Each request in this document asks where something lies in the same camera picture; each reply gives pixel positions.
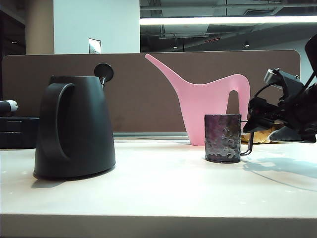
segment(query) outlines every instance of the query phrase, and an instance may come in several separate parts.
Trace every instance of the pink watering can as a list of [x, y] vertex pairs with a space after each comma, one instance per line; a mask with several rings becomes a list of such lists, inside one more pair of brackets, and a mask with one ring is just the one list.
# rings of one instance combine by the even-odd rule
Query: pink watering can
[[250, 85], [245, 76], [234, 74], [206, 84], [193, 84], [185, 81], [153, 56], [146, 54], [145, 58], [166, 76], [176, 91], [185, 128], [192, 145], [205, 145], [204, 116], [226, 114], [231, 91], [237, 91], [241, 119], [247, 119]]

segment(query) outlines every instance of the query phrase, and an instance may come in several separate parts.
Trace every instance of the ceiling light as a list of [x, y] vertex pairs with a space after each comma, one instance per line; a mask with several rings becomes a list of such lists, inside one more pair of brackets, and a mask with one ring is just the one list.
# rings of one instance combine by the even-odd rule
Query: ceiling light
[[309, 23], [317, 16], [231, 16], [231, 17], [176, 17], [140, 18], [140, 25], [197, 25], [197, 24], [254, 24], [254, 23]]

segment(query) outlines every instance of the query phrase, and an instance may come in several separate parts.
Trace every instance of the desk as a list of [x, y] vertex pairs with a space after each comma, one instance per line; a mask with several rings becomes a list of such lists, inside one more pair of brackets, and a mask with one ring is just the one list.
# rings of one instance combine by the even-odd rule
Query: desk
[[32, 176], [34, 149], [2, 150], [1, 235], [317, 237], [317, 144], [255, 145], [237, 164], [187, 142], [115, 151], [111, 172], [56, 182]]

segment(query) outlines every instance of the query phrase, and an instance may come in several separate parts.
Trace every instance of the robotic arm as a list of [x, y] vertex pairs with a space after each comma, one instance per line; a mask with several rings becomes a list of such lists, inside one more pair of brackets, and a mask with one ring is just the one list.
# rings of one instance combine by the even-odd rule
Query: robotic arm
[[[301, 83], [297, 76], [279, 68], [269, 69], [264, 77], [267, 84], [249, 103], [250, 118], [243, 132], [255, 132], [271, 128], [276, 120], [285, 127], [273, 132], [272, 141], [315, 143], [317, 134], [317, 83], [308, 87], [317, 72], [317, 35], [305, 46], [306, 54], [313, 68], [307, 83]], [[283, 90], [283, 96], [276, 105], [269, 104], [258, 94], [269, 86]]]

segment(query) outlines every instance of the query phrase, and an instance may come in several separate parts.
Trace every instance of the mug handle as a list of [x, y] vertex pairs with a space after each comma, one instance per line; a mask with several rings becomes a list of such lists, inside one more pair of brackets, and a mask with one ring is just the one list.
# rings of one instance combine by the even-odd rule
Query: mug handle
[[69, 160], [59, 141], [57, 117], [60, 100], [65, 91], [72, 87], [75, 87], [75, 84], [52, 83], [47, 87], [42, 99], [39, 137], [43, 151], [52, 159]]
[[250, 133], [250, 138], [249, 138], [249, 143], [248, 143], [248, 150], [246, 152], [240, 153], [240, 155], [250, 155], [252, 152], [253, 148], [253, 137], [254, 137], [254, 132]]

